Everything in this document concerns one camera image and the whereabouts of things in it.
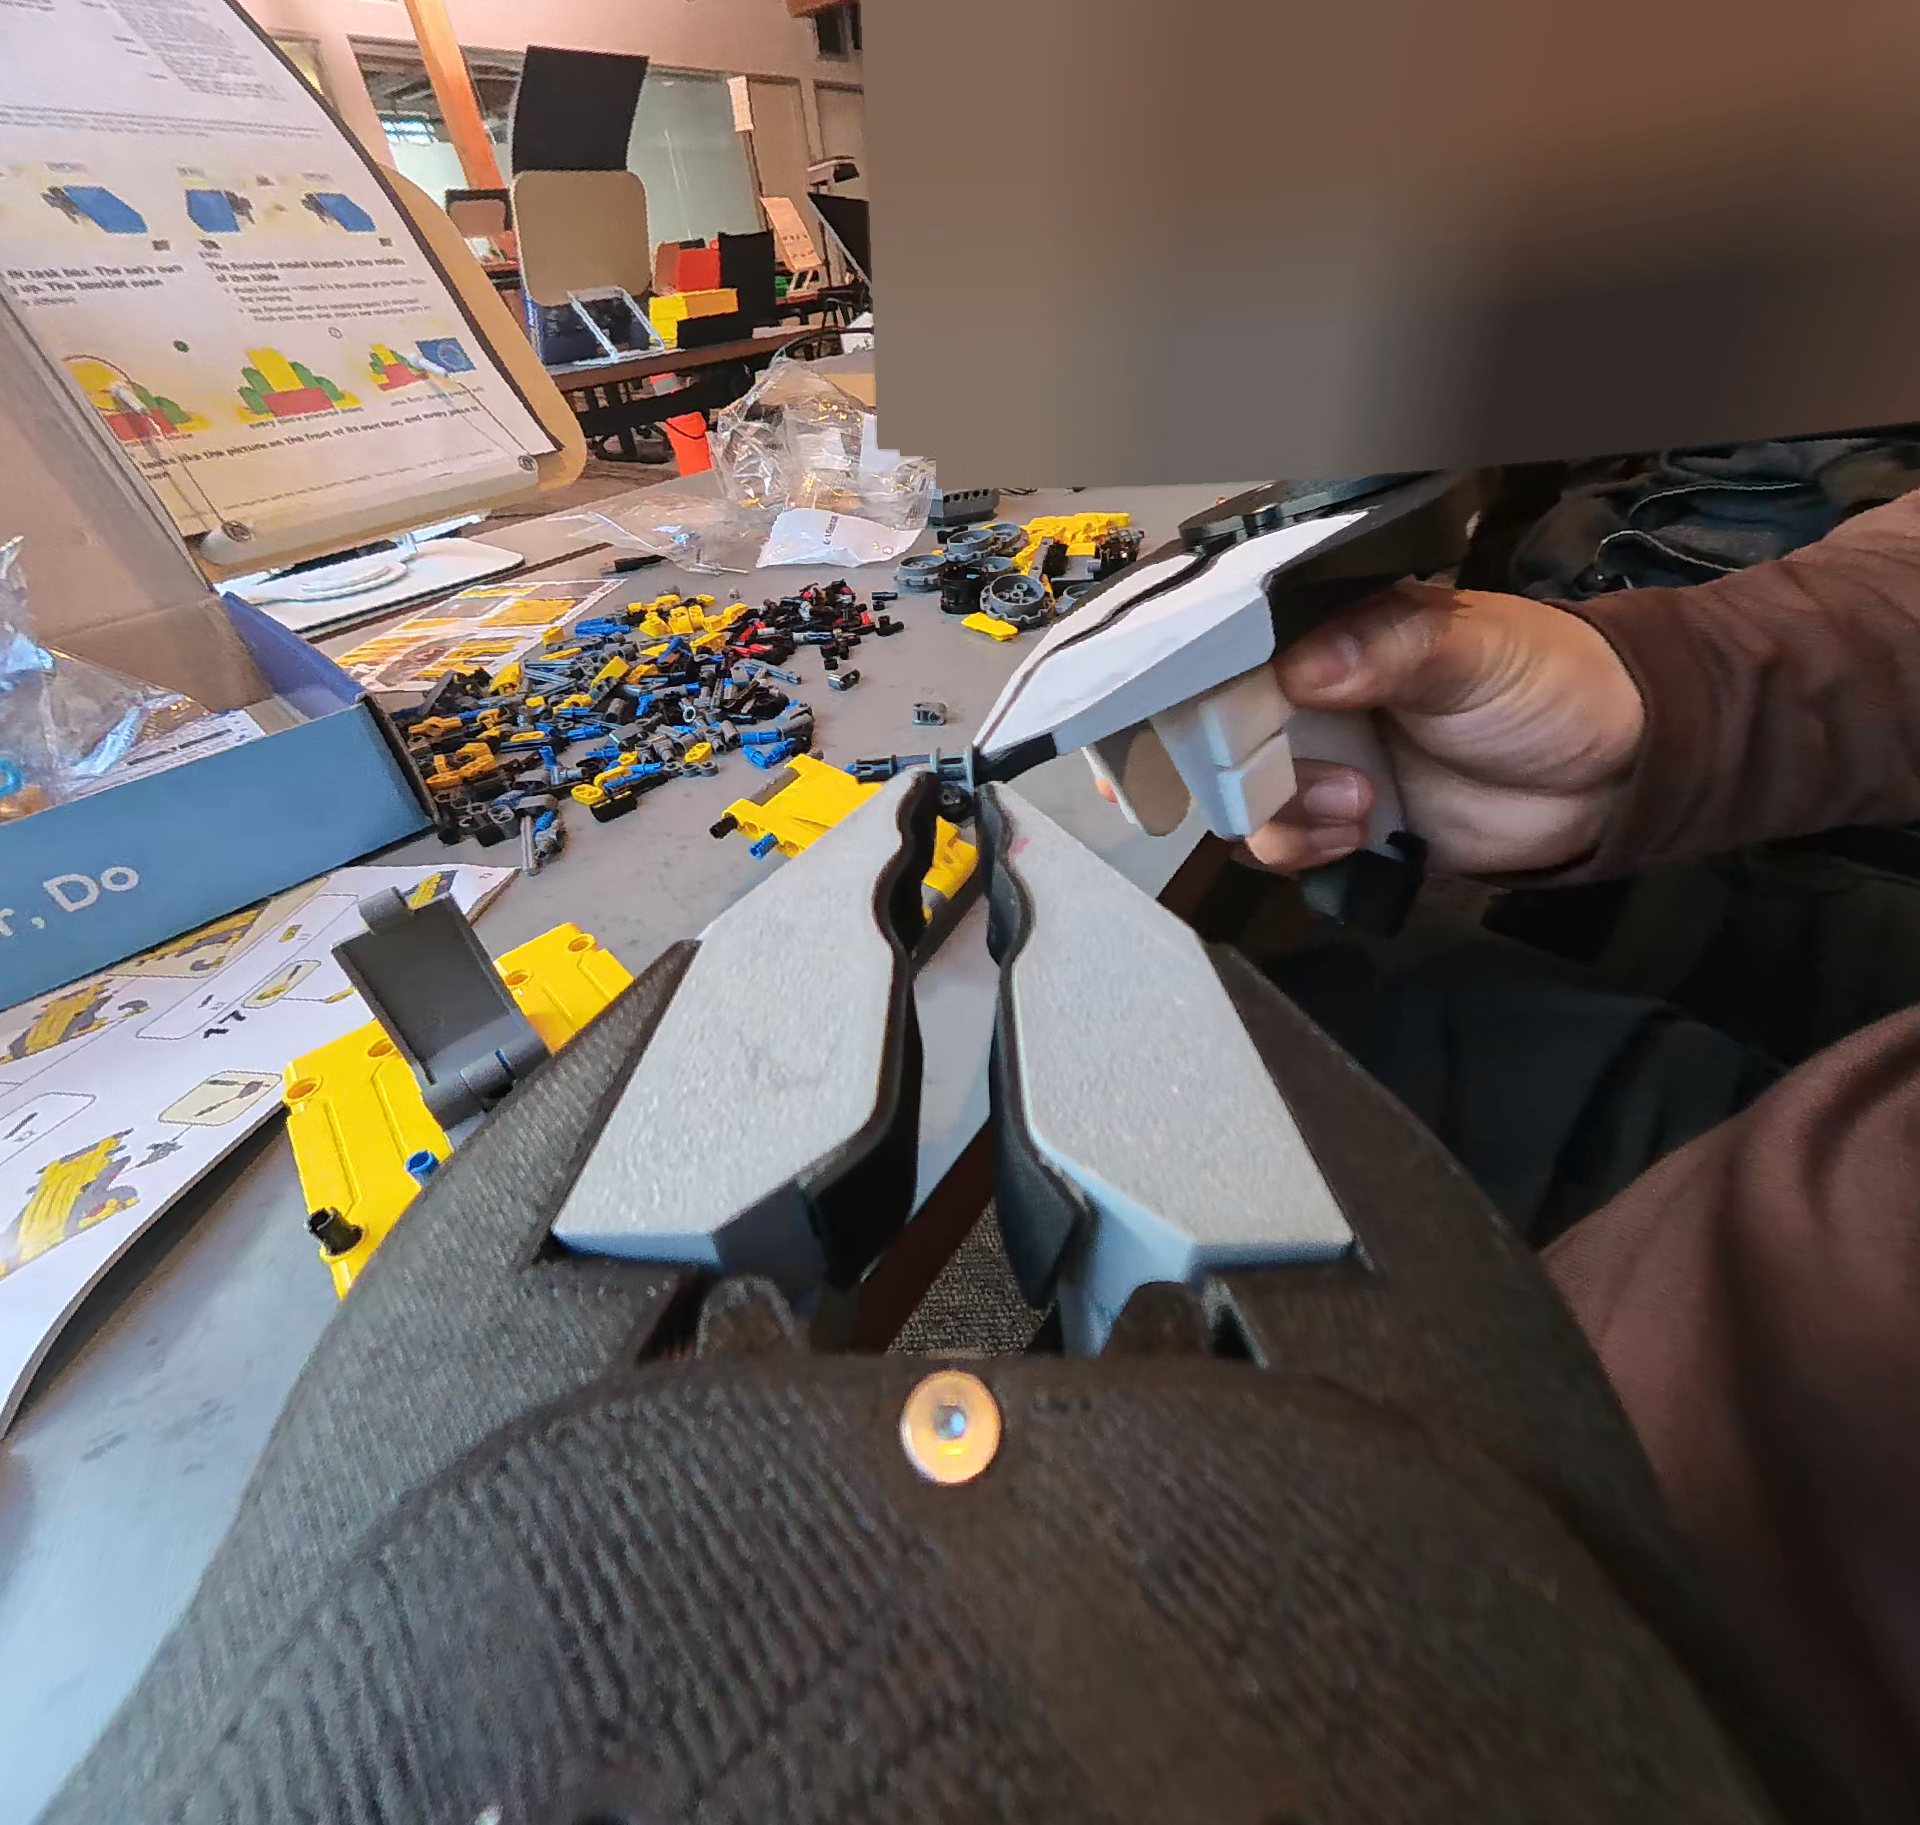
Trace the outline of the grey connector with black pins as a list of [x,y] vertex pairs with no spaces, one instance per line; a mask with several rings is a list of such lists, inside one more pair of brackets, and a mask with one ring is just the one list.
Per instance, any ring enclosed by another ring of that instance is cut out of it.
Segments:
[[940,783],[940,816],[956,827],[975,820],[974,750],[860,757],[847,764],[854,781],[883,787],[908,773],[926,773]]

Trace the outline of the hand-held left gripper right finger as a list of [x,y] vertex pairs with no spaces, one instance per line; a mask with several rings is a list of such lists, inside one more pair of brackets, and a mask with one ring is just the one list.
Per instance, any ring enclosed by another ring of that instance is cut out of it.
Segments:
[[997,1218],[1070,1359],[1144,1285],[1346,1257],[1353,1223],[1201,938],[1006,783],[981,828]]

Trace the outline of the blue cardboard box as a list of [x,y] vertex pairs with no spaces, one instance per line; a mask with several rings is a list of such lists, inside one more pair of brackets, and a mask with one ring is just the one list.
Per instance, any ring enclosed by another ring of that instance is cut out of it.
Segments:
[[40,643],[258,736],[139,763],[4,823],[4,1003],[115,967],[430,827],[379,706],[320,650],[216,596],[173,520],[12,303],[4,541]]

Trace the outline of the person's right hand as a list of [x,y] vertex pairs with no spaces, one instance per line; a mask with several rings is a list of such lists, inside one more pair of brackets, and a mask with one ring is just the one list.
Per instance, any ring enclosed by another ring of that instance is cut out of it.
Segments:
[[1409,580],[1273,660],[1294,708],[1357,716],[1430,863],[1556,873],[1597,850],[1647,735],[1615,646],[1574,612]]

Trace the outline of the black yellow toy base assembly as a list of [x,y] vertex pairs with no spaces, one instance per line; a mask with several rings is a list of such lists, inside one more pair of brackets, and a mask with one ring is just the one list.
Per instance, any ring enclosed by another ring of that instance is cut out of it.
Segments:
[[342,1297],[454,1148],[635,978],[578,925],[494,961],[450,893],[372,893],[361,922],[335,961],[374,1021],[285,1069],[304,1223]]

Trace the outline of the dark grey jacket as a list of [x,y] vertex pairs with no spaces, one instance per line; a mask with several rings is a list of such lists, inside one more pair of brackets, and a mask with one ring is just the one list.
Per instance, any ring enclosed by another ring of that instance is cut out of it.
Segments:
[[1700,587],[1785,560],[1917,484],[1915,424],[1647,455],[1572,484],[1502,583],[1558,602]]

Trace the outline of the clear acrylic display stand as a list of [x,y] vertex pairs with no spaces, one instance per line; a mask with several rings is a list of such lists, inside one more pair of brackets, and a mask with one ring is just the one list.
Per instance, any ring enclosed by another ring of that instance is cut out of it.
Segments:
[[667,349],[647,310],[616,284],[571,289],[567,303],[596,340],[600,363],[626,363]]

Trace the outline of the person's black trousers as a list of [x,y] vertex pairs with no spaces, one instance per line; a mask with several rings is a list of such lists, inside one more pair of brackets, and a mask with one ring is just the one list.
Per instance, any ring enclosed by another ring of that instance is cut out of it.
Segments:
[[1262,972],[1396,1093],[1534,1244],[1918,999],[1918,888],[1757,849],[1424,910]]

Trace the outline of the clear bag with blue parts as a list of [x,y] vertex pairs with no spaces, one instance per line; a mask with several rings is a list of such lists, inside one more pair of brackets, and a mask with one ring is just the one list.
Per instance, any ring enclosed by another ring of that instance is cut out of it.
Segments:
[[42,644],[22,537],[3,546],[3,820],[18,823],[115,781],[145,748],[211,717],[181,691]]

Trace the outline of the red yellow block model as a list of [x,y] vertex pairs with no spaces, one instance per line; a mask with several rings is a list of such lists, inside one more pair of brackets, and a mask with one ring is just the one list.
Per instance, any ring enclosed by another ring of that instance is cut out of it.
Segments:
[[710,241],[662,239],[653,253],[647,316],[672,348],[711,348],[771,330],[780,319],[778,254],[769,230]]

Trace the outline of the heap of wheels and beams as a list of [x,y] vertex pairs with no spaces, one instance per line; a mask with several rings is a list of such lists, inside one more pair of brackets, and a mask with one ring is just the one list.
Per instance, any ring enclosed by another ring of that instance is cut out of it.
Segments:
[[1127,511],[1080,511],[947,527],[900,560],[895,587],[932,593],[965,618],[995,612],[1039,632],[1140,560],[1144,533]]

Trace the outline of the yellow grey toy hood assembly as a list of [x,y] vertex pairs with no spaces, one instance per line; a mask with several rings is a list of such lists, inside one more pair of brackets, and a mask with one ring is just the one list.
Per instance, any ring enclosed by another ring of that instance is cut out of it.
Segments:
[[[874,799],[886,781],[890,777],[867,780],[820,757],[793,757],[784,767],[784,781],[775,781],[754,799],[735,799],[710,827],[710,836],[743,836],[754,857],[797,857]],[[929,922],[974,896],[980,862],[967,820],[943,812],[934,832],[921,882]]]

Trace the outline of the dark background table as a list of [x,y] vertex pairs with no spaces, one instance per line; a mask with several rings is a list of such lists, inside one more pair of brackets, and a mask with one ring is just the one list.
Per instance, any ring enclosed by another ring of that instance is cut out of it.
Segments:
[[589,452],[610,463],[650,465],[643,432],[681,414],[708,414],[738,396],[775,357],[839,356],[843,327],[784,327],[694,349],[553,369],[548,379],[576,416]]

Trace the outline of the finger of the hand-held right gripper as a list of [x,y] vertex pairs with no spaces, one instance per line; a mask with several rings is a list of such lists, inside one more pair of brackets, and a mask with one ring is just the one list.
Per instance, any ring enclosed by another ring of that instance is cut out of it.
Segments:
[[1266,663],[1277,570],[1275,552],[1140,565],[1013,670],[974,736],[974,781],[1012,781]]
[[1373,509],[1323,514],[1231,545],[1212,557],[1177,552],[1154,563],[1142,562],[1070,612],[1051,629],[1051,643],[1112,638],[1127,644],[1148,641],[1189,644],[1220,626],[1235,629],[1246,614],[1265,609],[1270,577],[1311,560],[1369,517]]

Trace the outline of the plastic bag with white label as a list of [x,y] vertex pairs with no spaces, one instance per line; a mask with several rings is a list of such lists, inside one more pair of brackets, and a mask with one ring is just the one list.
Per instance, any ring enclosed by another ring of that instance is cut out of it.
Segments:
[[900,562],[923,537],[926,522],[888,524],[872,517],[787,508],[771,520],[757,567],[867,567]]

